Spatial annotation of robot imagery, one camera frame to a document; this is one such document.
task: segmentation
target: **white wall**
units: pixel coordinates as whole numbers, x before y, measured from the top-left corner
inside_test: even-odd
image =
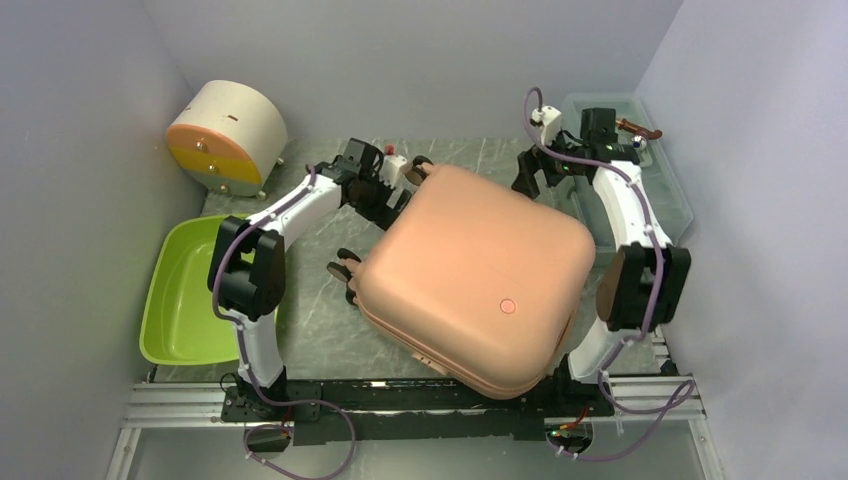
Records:
[[[632,91],[681,0],[144,0],[194,90],[254,86],[295,136],[523,135],[524,93]]]
[[[163,145],[191,99],[138,0],[0,2],[0,465],[106,472],[164,235],[202,194]]]
[[[686,0],[638,88],[695,213],[666,331],[731,479],[848,478],[846,25]]]

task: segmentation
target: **gray marble floor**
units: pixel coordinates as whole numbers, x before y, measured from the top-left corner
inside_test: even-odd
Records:
[[[427,155],[434,162],[450,163],[475,171],[495,182],[510,185],[517,171],[519,152],[528,147],[524,139],[408,140],[372,139],[375,144],[394,144],[409,158]],[[203,215],[253,213],[283,197],[304,176],[305,164],[330,161],[341,153],[347,139],[293,140],[283,152],[286,164],[271,173],[264,201],[210,193]],[[558,188],[567,189],[563,182]],[[539,200],[569,215],[574,208],[561,192],[543,188]],[[344,299],[344,285],[326,271],[335,251],[344,246],[367,255],[382,231],[343,208],[312,225],[291,247],[287,257],[286,298],[278,310],[277,342],[289,378],[393,378],[437,376],[410,354],[375,331],[358,310]],[[593,271],[584,288],[580,316],[563,353],[574,349],[595,318],[594,292],[600,271]],[[198,367],[159,367],[156,381],[217,381],[235,371],[236,362]],[[619,357],[613,373],[656,373],[650,342],[634,345]]]

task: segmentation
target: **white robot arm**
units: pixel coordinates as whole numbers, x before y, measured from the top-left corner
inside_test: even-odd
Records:
[[[661,282],[661,287],[649,328],[652,330],[657,324],[671,320],[691,264],[688,250],[672,245],[657,221],[647,195],[644,195],[651,219],[650,227],[646,225],[643,205],[632,188],[635,186],[644,193],[636,146],[619,144],[616,127],[630,132],[636,128],[645,135],[649,133],[651,138],[662,133],[647,132],[637,125],[616,120],[615,110],[609,108],[592,108],[582,112],[580,138],[562,131],[562,114],[549,105],[532,110],[529,123],[539,130],[539,140],[545,148],[533,147],[518,156],[519,173],[513,182],[513,190],[530,198],[538,196],[534,175],[539,170],[543,171],[551,187],[570,175],[586,176],[603,202],[618,246],[615,259],[598,288],[598,317],[583,342],[568,355],[571,377],[593,383],[616,345],[640,332],[654,282]],[[550,152],[588,162],[565,162],[564,157],[554,158],[549,155]],[[612,169],[598,168],[599,165]],[[613,169],[626,175],[630,182]],[[657,246],[662,251],[663,278],[652,277],[656,273],[657,262],[652,253],[654,243],[648,236],[649,230],[654,233]]]
[[[310,225],[345,205],[388,228],[409,200],[410,194],[403,191],[394,206],[389,206],[400,178],[414,169],[413,163],[393,151],[384,154],[373,145],[351,139],[343,155],[331,164],[319,164],[314,176],[307,175],[270,207],[246,220],[229,217],[222,222],[209,272],[210,289],[226,249],[250,226],[265,222],[242,240],[239,255],[226,262],[219,286],[219,303],[226,316],[237,320],[233,323],[236,338],[243,339],[238,370],[242,379],[251,381],[250,369],[258,386],[269,392],[275,384],[285,383],[274,325],[274,310],[285,293],[285,252]],[[254,252],[250,263],[240,258],[246,252]]]

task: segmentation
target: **peach suitcase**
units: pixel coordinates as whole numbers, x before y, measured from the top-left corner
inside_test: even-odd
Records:
[[[506,399],[557,360],[594,258],[577,220],[437,165],[351,287],[365,317],[419,360]]]

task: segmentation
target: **transparent bin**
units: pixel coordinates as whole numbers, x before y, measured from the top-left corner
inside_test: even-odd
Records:
[[[616,118],[626,118],[633,123],[653,130],[645,109],[632,94],[583,94],[575,93],[565,97],[562,107],[563,128],[579,135],[580,114],[583,109],[592,107],[614,108]],[[632,134],[619,131],[619,141],[629,143]],[[648,147],[639,153],[642,167],[642,184],[654,209],[654,214],[666,235],[675,244],[692,223],[692,209],[680,184],[674,176],[668,159],[657,140],[648,142]],[[584,177],[574,177],[573,183],[563,181],[555,189],[557,203],[562,210],[573,204],[580,219],[595,238],[597,254],[596,266],[606,266],[612,261],[617,250],[613,239],[606,210],[601,199]]]

